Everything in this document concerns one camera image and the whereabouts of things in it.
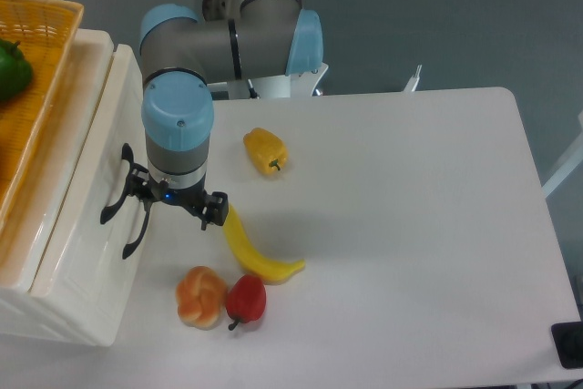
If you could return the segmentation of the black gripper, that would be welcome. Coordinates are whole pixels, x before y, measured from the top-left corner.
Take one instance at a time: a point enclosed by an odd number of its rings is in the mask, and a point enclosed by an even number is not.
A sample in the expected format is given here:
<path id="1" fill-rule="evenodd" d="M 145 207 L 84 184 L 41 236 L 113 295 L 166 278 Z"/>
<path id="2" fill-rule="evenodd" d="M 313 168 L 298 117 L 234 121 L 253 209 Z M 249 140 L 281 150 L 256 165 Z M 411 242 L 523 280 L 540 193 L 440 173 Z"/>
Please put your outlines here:
<path id="1" fill-rule="evenodd" d="M 181 207 L 190 215 L 200 218 L 202 230 L 206 230 L 209 224 L 221 227 L 229 214 L 228 195 L 220 191 L 206 192 L 205 180 L 203 177 L 185 189 L 171 189 L 155 181 L 145 167 L 131 165 L 125 178 L 122 200 L 134 197 L 144 203 L 162 202 Z"/>

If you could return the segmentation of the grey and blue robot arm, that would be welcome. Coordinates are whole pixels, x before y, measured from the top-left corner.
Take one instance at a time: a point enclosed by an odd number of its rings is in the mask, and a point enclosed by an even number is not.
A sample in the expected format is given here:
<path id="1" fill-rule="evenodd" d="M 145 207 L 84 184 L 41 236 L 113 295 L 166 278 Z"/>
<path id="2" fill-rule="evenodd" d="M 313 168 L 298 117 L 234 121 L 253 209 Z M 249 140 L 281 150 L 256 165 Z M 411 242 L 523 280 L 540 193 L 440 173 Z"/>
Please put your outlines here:
<path id="1" fill-rule="evenodd" d="M 157 6 L 140 28 L 150 207 L 181 207 L 222 225 L 228 198 L 205 188 L 214 120 L 212 83 L 299 75 L 323 59 L 321 21 L 301 0 L 236 0 L 236 15 L 202 20 L 188 7 Z"/>

